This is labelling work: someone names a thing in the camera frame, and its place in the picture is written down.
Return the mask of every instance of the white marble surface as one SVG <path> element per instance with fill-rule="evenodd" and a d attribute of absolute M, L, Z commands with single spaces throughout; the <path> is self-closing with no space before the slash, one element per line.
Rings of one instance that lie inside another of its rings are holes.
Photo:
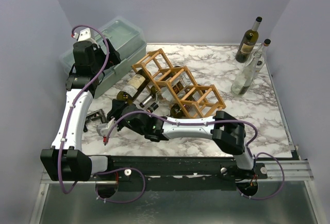
<path fill-rule="evenodd" d="M 147 51 L 162 48 L 173 65 L 186 65 L 196 81 L 202 85 L 214 84 L 220 92 L 226 112 L 237 119 L 253 123 L 259 130 L 258 138 L 250 145 L 253 154 L 267 152 L 278 158 L 290 158 L 288 138 L 278 109 L 276 97 L 266 66 L 243 97 L 234 97 L 230 86 L 239 72 L 242 64 L 235 60 L 237 46 L 190 46 L 190 45 L 153 45 L 147 46 Z M 103 109 L 107 114 L 111 109 L 111 100 L 133 75 L 131 71 L 103 96 L 93 100 L 89 111 Z M 135 102 L 138 103 L 147 95 L 145 90 Z M 161 106 L 156 111 L 158 115 L 169 114 L 168 106 Z M 96 125 L 100 121 L 89 123 L 88 132 L 82 137 L 82 151 L 85 154 L 110 154 L 116 156 L 205 156 L 230 157 L 222 152 L 213 141 L 205 139 L 173 139 L 159 143 L 144 139 L 126 128 L 118 132 L 103 145 L 103 138 L 98 136 Z M 249 139 L 253 130 L 246 128 Z"/>

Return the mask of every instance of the wine bottle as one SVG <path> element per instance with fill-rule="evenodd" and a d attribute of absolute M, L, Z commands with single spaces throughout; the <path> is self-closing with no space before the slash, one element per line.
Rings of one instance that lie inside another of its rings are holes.
<path fill-rule="evenodd" d="M 162 81 L 168 80 L 169 78 L 173 77 L 175 74 L 176 74 L 175 72 L 169 73 L 167 76 L 165 76 L 162 79 Z M 152 86 L 150 88 L 150 94 L 143 101 L 140 102 L 140 107 L 144 108 L 152 100 L 155 100 L 157 92 L 158 92 L 158 89 L 155 86 Z"/>
<path fill-rule="evenodd" d="M 129 105 L 131 105 L 149 82 L 150 80 L 147 74 L 143 71 L 143 69 L 140 69 L 117 94 L 117 100 L 126 101 Z"/>
<path fill-rule="evenodd" d="M 253 24 L 252 29 L 245 32 L 241 44 L 239 45 L 237 54 L 235 56 L 236 60 L 240 63 L 245 63 L 252 52 L 254 45 L 256 44 L 259 34 L 257 32 L 258 27 L 262 21 L 261 17 L 257 17 Z"/>
<path fill-rule="evenodd" d="M 256 78 L 260 71 L 260 66 L 266 58 L 266 50 L 270 44 L 270 40 L 266 39 L 264 43 L 251 54 L 251 58 L 246 62 L 243 70 L 236 76 L 233 85 L 231 87 L 231 92 L 235 96 L 242 96 L 247 92 L 251 86 L 253 80 Z"/>
<path fill-rule="evenodd" d="M 159 107 L 159 101 L 152 103 L 147 109 L 147 112 L 153 113 Z"/>
<path fill-rule="evenodd" d="M 190 101 L 197 101 L 200 97 L 199 97 L 199 93 L 195 92 L 192 96 L 189 96 L 187 98 L 187 100 Z M 191 110 L 192 106 L 189 105 L 184 105 L 184 108 L 187 110 L 187 112 L 189 112 Z M 170 117 L 173 118 L 182 118 L 185 117 L 185 113 L 183 112 L 182 108 L 179 106 L 179 104 L 175 103 L 171 109 L 170 109 Z"/>

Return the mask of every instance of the black bracket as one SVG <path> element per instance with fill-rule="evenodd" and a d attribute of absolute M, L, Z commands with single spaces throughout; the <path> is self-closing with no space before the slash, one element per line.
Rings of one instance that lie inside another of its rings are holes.
<path fill-rule="evenodd" d="M 58 151 L 58 149 L 43 149 L 40 154 L 41 162 L 53 181 L 58 181 Z M 80 150 L 63 150 L 61 164 L 63 181 L 88 181 L 90 179 L 92 161 Z"/>
<path fill-rule="evenodd" d="M 237 120 L 224 111 L 217 111 L 213 117 L 215 120 Z M 245 152 L 244 138 L 246 136 L 244 124 L 223 123 L 215 124 L 211 130 L 212 140 L 225 153 L 238 156 Z"/>

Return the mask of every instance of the green wine bottle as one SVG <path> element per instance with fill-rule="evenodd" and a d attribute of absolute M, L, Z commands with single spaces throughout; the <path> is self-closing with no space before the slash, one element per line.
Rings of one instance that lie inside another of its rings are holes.
<path fill-rule="evenodd" d="M 245 32 L 241 44 L 239 45 L 237 54 L 235 56 L 236 60 L 240 63 L 245 63 L 252 52 L 254 45 L 257 43 L 259 34 L 257 32 L 258 27 L 262 21 L 261 17 L 257 17 L 253 24 L 252 29 Z"/>

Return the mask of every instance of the gray wall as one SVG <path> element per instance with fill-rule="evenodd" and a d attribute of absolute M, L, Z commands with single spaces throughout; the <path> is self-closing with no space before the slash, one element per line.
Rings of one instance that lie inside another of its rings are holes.
<path fill-rule="evenodd" d="M 269 65 L 300 154 L 330 220 L 329 0 L 291 0 L 271 34 Z"/>
<path fill-rule="evenodd" d="M 148 42 L 240 43 L 257 16 L 269 36 L 290 0 L 59 0 L 71 25 L 100 27 L 122 15 Z"/>
<path fill-rule="evenodd" d="M 72 44 L 57 0 L 0 1 L 0 222 L 28 223 L 42 148 L 49 148 L 64 110 L 58 55 Z"/>

